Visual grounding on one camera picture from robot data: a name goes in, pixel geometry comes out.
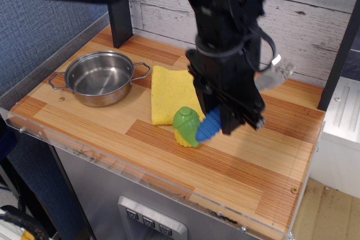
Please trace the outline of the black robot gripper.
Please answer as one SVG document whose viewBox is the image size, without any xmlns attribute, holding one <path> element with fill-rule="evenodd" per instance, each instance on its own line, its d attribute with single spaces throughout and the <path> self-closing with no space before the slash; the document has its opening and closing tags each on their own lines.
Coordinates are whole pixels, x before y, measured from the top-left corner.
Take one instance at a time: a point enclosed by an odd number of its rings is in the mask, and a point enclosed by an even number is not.
<svg viewBox="0 0 360 240">
<path fill-rule="evenodd" d="M 264 127 L 265 103 L 254 82 L 260 61 L 260 38 L 250 38 L 229 48 L 211 46 L 201 38 L 186 52 L 197 99 L 206 116 L 219 107 L 222 133 L 239 126 Z"/>
</svg>

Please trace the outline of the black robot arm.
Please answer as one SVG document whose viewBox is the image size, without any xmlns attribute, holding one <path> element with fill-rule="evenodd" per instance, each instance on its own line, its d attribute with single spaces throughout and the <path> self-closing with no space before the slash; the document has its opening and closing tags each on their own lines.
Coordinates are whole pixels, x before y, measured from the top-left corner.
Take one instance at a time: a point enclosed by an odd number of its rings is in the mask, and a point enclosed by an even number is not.
<svg viewBox="0 0 360 240">
<path fill-rule="evenodd" d="M 205 119 L 197 135 L 229 135 L 241 125 L 264 125 L 265 103 L 255 86 L 260 68 L 258 26 L 264 0 L 188 0 L 197 25 L 195 48 L 186 52 L 188 70 Z"/>
</svg>

